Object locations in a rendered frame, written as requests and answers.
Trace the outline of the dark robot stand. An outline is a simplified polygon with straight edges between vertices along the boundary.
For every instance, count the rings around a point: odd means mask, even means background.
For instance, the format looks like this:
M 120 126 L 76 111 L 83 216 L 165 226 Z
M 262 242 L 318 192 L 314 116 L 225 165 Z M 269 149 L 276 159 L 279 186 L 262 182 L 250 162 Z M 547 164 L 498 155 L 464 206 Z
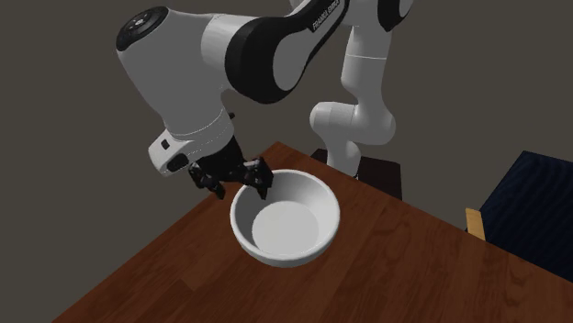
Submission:
M 402 200 L 401 168 L 397 162 L 362 156 L 354 178 Z

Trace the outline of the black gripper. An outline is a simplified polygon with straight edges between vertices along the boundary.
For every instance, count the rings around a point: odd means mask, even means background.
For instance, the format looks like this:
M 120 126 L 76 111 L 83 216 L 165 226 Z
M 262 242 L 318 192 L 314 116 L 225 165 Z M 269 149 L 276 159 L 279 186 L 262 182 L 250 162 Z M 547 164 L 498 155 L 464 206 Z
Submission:
M 222 182 L 237 182 L 253 187 L 261 199 L 265 200 L 272 186 L 274 174 L 263 157 L 252 161 L 243 158 L 239 143 L 232 137 L 218 152 L 202 157 L 187 169 L 197 188 L 206 188 L 222 200 L 225 188 Z

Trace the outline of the dark blue chair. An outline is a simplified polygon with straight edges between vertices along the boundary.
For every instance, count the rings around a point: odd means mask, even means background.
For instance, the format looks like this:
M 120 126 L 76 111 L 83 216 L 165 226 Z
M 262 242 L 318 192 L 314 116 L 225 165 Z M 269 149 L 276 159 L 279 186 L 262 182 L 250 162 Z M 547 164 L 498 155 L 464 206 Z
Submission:
M 521 152 L 466 232 L 573 283 L 573 161 Z

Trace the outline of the white bowl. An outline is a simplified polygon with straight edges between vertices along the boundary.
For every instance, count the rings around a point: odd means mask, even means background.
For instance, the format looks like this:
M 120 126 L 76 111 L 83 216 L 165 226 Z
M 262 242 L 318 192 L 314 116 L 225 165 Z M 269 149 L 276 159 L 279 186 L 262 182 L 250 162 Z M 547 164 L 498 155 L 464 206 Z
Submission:
M 230 205 L 230 225 L 240 246 L 257 261 L 278 268 L 312 262 L 332 243 L 341 209 L 332 189 L 299 170 L 274 170 L 262 199 L 244 185 Z

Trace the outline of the brown wooden table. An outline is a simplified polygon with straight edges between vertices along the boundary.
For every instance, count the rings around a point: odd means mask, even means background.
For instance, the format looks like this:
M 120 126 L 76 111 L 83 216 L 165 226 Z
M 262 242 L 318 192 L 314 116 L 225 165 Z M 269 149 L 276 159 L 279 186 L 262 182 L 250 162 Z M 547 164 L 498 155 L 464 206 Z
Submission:
M 573 323 L 573 283 L 282 143 L 264 158 L 336 194 L 319 258 L 258 262 L 209 196 L 52 323 Z

